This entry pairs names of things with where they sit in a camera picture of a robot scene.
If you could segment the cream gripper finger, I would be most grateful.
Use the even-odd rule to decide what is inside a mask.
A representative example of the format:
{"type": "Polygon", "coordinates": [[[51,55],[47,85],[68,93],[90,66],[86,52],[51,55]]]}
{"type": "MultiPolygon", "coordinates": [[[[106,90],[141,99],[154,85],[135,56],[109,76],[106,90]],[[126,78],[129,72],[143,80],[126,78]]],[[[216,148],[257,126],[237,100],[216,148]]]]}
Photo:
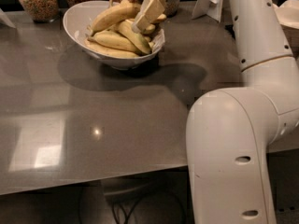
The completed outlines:
{"type": "Polygon", "coordinates": [[[166,0],[144,0],[132,24],[135,33],[142,33],[164,13],[166,0]]]}
{"type": "Polygon", "coordinates": [[[148,20],[153,20],[156,14],[156,7],[154,0],[143,0],[137,18],[145,17],[148,20]]]}

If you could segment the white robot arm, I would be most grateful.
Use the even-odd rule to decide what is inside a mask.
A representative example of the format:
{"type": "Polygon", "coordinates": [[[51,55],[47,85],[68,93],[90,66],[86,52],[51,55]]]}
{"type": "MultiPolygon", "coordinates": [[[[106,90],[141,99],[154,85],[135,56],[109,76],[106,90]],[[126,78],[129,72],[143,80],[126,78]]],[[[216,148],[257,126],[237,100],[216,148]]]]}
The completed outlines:
{"type": "Polygon", "coordinates": [[[197,0],[193,16],[231,9],[244,86],[210,91],[189,112],[195,224],[277,224],[266,152],[299,122],[299,70],[271,0],[197,0]]]}

